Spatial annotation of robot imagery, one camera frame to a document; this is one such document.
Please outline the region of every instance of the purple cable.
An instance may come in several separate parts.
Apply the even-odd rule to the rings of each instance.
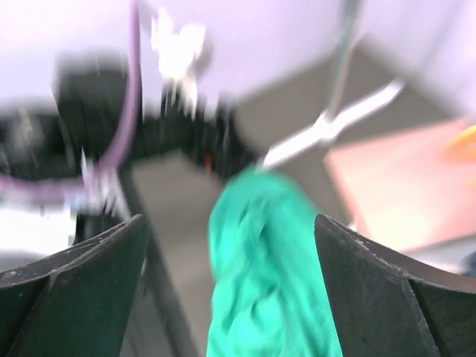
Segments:
[[[136,1],[131,6],[131,34],[129,53],[129,76],[123,110],[111,144],[92,169],[92,177],[97,178],[111,169],[118,168],[125,159],[135,136],[136,117],[138,113],[139,90],[141,78],[141,34],[139,12]],[[41,202],[62,202],[77,196],[86,190],[82,176],[59,181],[25,181],[0,175],[0,192],[12,192],[14,195],[26,196]]]

